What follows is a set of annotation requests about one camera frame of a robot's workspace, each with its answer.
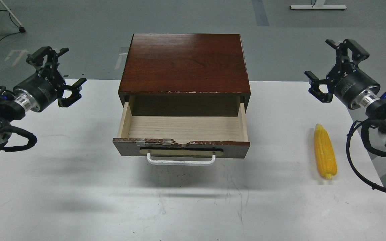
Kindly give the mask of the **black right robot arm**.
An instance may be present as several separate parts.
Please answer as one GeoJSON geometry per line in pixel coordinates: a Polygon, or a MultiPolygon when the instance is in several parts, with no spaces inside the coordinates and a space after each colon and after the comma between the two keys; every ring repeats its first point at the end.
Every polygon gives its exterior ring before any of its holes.
{"type": "Polygon", "coordinates": [[[365,149],[386,158],[386,91],[377,96],[380,84],[360,70],[359,64],[369,58],[369,53],[358,42],[345,39],[341,42],[327,39],[326,44],[335,50],[335,65],[325,79],[305,71],[309,78],[309,93],[322,103],[330,103],[337,97],[348,109],[363,108],[367,119],[355,121],[346,139],[346,155],[355,175],[372,189],[386,193],[386,188],[364,177],[354,166],[350,156],[350,142],[354,132],[360,129],[365,149]]]}

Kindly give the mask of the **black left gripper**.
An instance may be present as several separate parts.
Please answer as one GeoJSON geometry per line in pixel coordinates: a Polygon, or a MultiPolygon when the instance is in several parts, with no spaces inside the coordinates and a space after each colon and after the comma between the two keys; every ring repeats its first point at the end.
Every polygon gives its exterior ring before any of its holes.
{"type": "Polygon", "coordinates": [[[14,87],[14,102],[21,105],[26,112],[29,110],[42,112],[57,98],[60,108],[67,108],[80,100],[82,97],[80,91],[87,81],[86,78],[80,78],[73,85],[67,85],[59,73],[54,77],[46,76],[54,75],[58,71],[58,58],[68,51],[69,48],[62,48],[60,52],[56,52],[52,47],[44,46],[28,54],[26,62],[34,67],[37,73],[14,87]],[[71,92],[67,98],[63,97],[65,90],[71,92]]]}

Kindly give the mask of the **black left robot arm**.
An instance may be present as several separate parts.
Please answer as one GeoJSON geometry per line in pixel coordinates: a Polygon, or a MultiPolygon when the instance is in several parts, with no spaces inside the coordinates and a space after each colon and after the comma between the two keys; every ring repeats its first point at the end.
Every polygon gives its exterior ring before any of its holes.
{"type": "Polygon", "coordinates": [[[11,124],[23,119],[27,111],[42,112],[55,101],[59,107],[67,108],[81,99],[86,78],[67,85],[58,71],[58,58],[68,51],[69,48],[57,52],[50,46],[41,47],[26,59],[36,69],[34,74],[11,91],[0,85],[0,151],[18,152],[35,146],[37,137],[33,133],[11,124]]]}

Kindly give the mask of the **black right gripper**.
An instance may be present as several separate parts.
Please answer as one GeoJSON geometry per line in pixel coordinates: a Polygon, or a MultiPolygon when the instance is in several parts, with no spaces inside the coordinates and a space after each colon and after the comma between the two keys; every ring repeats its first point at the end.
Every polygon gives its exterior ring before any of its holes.
{"type": "Polygon", "coordinates": [[[358,68],[358,64],[369,58],[370,54],[352,39],[345,39],[338,44],[326,39],[326,44],[336,51],[336,64],[326,75],[326,79],[317,78],[311,71],[304,74],[309,78],[308,92],[322,103],[330,103],[333,95],[351,110],[360,108],[356,98],[365,90],[377,94],[381,88],[374,79],[358,68]],[[326,86],[328,92],[320,90],[326,86]]]}

